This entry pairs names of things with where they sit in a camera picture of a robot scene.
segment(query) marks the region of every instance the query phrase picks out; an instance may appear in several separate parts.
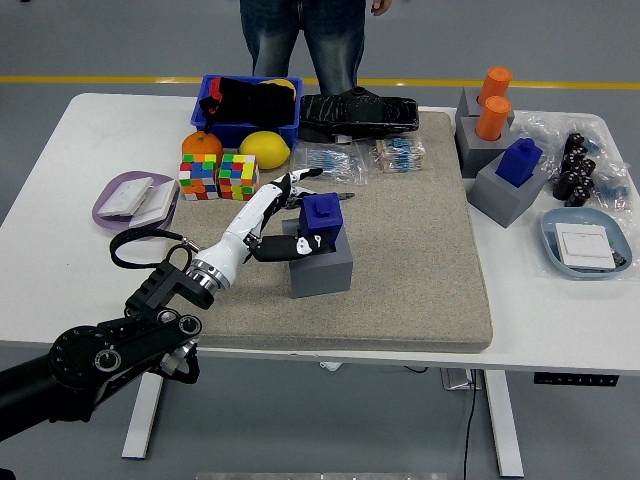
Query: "orange peg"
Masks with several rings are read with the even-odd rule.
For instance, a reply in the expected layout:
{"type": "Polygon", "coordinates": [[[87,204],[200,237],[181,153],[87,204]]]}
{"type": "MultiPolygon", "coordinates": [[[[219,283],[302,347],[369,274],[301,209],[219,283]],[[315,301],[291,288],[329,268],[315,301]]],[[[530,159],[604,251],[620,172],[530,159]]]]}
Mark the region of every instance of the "orange peg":
{"type": "Polygon", "coordinates": [[[482,84],[478,104],[484,105],[489,97],[504,97],[511,82],[511,70],[505,67],[491,67],[482,84]]]}
{"type": "Polygon", "coordinates": [[[507,117],[511,111],[511,102],[503,97],[489,97],[484,104],[476,135],[482,140],[493,142],[500,138],[502,129],[507,123],[507,117]]]}

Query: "robotic arm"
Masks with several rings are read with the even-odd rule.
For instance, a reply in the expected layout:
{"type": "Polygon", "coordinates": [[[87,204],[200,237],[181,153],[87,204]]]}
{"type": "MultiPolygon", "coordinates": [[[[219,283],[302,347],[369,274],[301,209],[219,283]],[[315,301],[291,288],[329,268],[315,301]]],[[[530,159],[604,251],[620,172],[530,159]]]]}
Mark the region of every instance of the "robotic arm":
{"type": "MultiPolygon", "coordinates": [[[[182,248],[196,251],[184,271],[168,258],[154,264],[155,270],[125,302],[123,317],[67,330],[47,355],[0,372],[0,441],[45,420],[88,422],[98,405],[144,372],[195,383],[199,374],[196,343],[202,323],[167,304],[178,294],[208,309],[215,293],[233,285],[238,268],[251,256],[259,261],[294,260],[324,248],[330,234],[307,239],[261,237],[278,210],[313,194],[293,184],[321,173],[322,169],[298,170],[264,185],[212,247],[201,250],[181,239],[182,248]],[[299,248],[300,242],[310,248],[299,248]],[[178,369],[183,363],[188,372],[178,369]]],[[[112,257],[113,244],[122,244],[122,235],[130,239],[144,236],[140,229],[133,237],[131,233],[114,238],[112,257]]]]}

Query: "gray floor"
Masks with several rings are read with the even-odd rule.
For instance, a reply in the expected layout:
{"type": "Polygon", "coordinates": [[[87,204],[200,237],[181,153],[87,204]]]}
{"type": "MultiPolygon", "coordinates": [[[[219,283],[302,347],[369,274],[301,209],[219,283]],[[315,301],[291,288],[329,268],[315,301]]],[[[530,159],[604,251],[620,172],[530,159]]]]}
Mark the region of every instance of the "gray floor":
{"type": "MultiPolygon", "coordinates": [[[[367,23],[361,78],[640,82],[640,4],[596,0],[395,0],[367,23]]],[[[0,75],[246,75],[237,0],[2,0],[0,75]]],[[[304,42],[291,73],[312,77],[304,42]]],[[[455,106],[458,88],[369,87],[423,105],[455,106]]],[[[83,92],[196,95],[194,85],[0,83],[0,221],[69,101],[83,92]]],[[[517,109],[601,116],[640,167],[640,92],[510,90],[517,109]]],[[[44,350],[4,346],[0,368],[44,350]]],[[[120,460],[136,384],[89,424],[42,424],[0,444],[19,479],[194,478],[200,471],[419,471],[462,476],[469,392],[445,392],[437,369],[203,358],[195,386],[168,385],[148,459],[120,460]]],[[[640,381],[616,388],[533,384],[508,374],[527,478],[638,478],[640,381]]],[[[469,478],[499,478],[484,392],[472,426],[469,478]]]]}

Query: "blue cube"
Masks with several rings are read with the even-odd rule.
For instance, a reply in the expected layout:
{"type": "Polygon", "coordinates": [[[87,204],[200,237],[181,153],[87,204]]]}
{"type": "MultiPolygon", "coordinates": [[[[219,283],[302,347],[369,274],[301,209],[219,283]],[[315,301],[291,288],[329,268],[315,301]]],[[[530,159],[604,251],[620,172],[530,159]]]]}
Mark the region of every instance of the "blue cube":
{"type": "Polygon", "coordinates": [[[337,193],[307,195],[302,198],[300,233],[306,237],[330,231],[329,245],[333,245],[344,223],[337,193]]]}
{"type": "Polygon", "coordinates": [[[533,139],[521,138],[505,150],[496,175],[519,188],[531,178],[541,156],[542,150],[533,139]]]}

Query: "orange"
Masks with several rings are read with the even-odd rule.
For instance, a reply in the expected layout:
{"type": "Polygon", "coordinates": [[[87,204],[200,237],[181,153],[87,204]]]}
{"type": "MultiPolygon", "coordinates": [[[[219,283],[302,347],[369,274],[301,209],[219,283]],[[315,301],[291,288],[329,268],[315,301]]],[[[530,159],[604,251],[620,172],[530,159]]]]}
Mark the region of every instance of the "orange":
{"type": "Polygon", "coordinates": [[[182,153],[215,153],[218,162],[222,160],[222,143],[213,133],[194,132],[182,142],[182,153]]]}

